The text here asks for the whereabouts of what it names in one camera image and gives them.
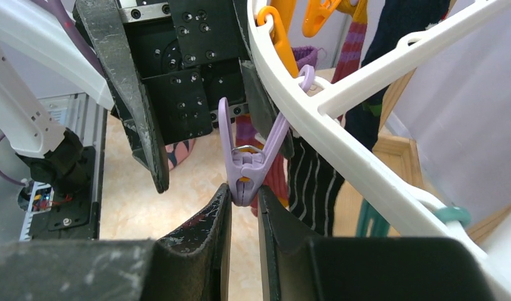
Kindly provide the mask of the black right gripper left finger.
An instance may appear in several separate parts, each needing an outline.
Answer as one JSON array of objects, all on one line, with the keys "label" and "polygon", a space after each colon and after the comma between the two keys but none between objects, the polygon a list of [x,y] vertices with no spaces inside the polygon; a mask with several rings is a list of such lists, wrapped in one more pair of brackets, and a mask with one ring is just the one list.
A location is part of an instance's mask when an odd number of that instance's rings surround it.
[{"label": "black right gripper left finger", "polygon": [[231,192],[158,240],[46,240],[0,248],[0,300],[226,300]]}]

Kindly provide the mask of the maroon purple striped sock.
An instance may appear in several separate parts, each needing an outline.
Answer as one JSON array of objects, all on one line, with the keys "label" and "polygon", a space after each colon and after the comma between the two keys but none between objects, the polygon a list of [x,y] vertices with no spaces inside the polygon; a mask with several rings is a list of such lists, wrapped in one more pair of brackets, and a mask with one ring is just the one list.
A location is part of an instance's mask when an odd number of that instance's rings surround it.
[{"label": "maroon purple striped sock", "polygon": [[[367,22],[351,22],[340,52],[337,67],[333,74],[333,82],[337,82],[358,70],[366,31]],[[293,48],[292,51],[296,59],[298,69],[301,69],[304,65],[310,65],[312,67],[316,65],[318,49],[313,46],[296,47]],[[257,141],[255,138],[258,131],[251,124],[251,119],[248,115],[235,118],[235,123],[236,145],[249,144],[259,148],[263,147],[263,143]],[[264,185],[270,186],[275,195],[278,197],[278,200],[284,206],[288,206],[288,187],[287,181],[285,180],[282,155],[276,155],[263,183]]]}]

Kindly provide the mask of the white plastic sock hanger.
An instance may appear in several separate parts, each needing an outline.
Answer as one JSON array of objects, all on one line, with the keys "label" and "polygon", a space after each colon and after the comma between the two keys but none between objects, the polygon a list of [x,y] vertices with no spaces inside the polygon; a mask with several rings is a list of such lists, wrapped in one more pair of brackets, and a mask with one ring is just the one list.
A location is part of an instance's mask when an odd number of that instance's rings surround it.
[{"label": "white plastic sock hanger", "polygon": [[250,50],[262,85],[292,127],[362,194],[359,218],[364,226],[371,229],[382,224],[391,233],[458,240],[476,259],[495,300],[511,300],[511,282],[465,232],[464,210],[447,206],[428,191],[407,183],[378,158],[389,142],[399,141],[398,136],[380,132],[375,148],[367,150],[332,116],[388,87],[509,6],[511,1],[475,1],[431,29],[406,35],[388,54],[338,83],[307,75],[307,85],[319,88],[312,97],[300,90],[299,80],[288,74],[273,49],[276,18],[267,16],[265,7],[255,1],[248,2],[246,12]]}]

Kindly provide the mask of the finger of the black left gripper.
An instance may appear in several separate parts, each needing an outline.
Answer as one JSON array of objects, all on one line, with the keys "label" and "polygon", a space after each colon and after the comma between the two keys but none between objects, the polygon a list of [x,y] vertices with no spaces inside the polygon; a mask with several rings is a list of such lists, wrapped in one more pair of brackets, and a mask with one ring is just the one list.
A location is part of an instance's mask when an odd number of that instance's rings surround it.
[{"label": "finger of the black left gripper", "polygon": [[271,101],[253,62],[248,34],[247,2],[233,0],[235,21],[240,31],[240,67],[251,122],[258,133],[268,138],[279,109]]},{"label": "finger of the black left gripper", "polygon": [[115,1],[77,1],[78,15],[95,49],[113,95],[123,126],[134,132],[128,136],[133,157],[146,167],[158,193],[169,188],[166,144],[162,138],[153,104],[140,81]]}]

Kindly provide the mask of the lilac clothespin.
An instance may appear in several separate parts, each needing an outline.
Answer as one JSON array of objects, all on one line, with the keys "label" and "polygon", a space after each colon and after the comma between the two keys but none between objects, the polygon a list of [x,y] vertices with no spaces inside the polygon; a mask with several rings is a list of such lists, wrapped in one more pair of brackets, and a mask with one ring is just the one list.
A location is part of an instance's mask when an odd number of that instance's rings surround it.
[{"label": "lilac clothespin", "polygon": [[226,175],[232,200],[236,206],[251,204],[261,187],[275,157],[289,132],[289,122],[280,112],[273,123],[264,148],[253,145],[233,145],[227,98],[219,100],[217,120],[222,143]]}]

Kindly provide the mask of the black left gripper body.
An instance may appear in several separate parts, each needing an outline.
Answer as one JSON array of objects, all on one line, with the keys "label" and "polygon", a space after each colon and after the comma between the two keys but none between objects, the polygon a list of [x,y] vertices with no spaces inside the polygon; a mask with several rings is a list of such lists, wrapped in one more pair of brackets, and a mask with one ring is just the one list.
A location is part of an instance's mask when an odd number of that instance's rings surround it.
[{"label": "black left gripper body", "polygon": [[77,1],[73,14],[120,100],[122,80],[142,87],[164,143],[210,134],[222,98],[231,117],[248,113],[234,1]]}]

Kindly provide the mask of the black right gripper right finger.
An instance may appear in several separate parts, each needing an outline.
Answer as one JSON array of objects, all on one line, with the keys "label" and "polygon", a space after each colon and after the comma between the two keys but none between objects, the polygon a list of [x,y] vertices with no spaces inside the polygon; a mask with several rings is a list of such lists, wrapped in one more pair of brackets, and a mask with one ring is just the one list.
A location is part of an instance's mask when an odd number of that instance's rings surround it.
[{"label": "black right gripper right finger", "polygon": [[449,238],[324,237],[258,192],[265,300],[493,300],[476,261]]}]

